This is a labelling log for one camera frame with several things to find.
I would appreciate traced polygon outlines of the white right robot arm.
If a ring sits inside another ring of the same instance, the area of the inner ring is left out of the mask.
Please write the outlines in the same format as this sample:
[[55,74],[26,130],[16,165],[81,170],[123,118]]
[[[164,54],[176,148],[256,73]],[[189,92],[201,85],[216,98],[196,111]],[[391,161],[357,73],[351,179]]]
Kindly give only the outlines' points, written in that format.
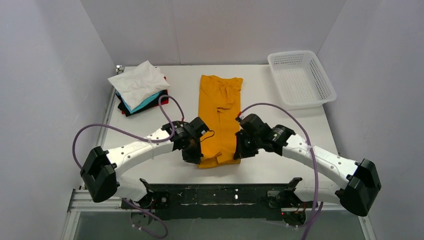
[[256,114],[237,117],[241,129],[236,135],[235,159],[254,157],[260,150],[297,161],[327,177],[327,181],[308,183],[295,177],[285,195],[300,202],[317,200],[340,204],[350,213],[368,215],[382,184],[375,163],[358,162],[335,155],[321,147],[309,146],[294,130],[277,124],[270,127]]

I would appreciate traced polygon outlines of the yellow t shirt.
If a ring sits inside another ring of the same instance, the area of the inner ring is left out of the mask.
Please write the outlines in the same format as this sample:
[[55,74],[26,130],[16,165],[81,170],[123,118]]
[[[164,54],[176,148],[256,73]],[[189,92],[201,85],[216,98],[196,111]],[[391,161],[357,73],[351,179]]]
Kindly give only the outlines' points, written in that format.
[[197,166],[201,169],[223,165],[240,164],[234,159],[236,132],[240,125],[236,117],[241,111],[241,90],[243,79],[220,78],[216,75],[202,75],[199,85],[198,116],[213,131],[201,138],[203,157]]

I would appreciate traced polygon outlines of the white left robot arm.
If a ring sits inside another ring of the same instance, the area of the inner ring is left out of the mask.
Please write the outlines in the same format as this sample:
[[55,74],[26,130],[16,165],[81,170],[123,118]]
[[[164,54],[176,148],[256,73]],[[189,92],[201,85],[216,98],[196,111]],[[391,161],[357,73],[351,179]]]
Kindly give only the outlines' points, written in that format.
[[201,138],[209,128],[200,117],[191,122],[173,121],[143,138],[116,148],[93,148],[80,170],[80,176],[95,203],[111,197],[140,202],[152,194],[144,179],[126,177],[131,168],[153,158],[181,151],[185,162],[199,164],[203,157]]

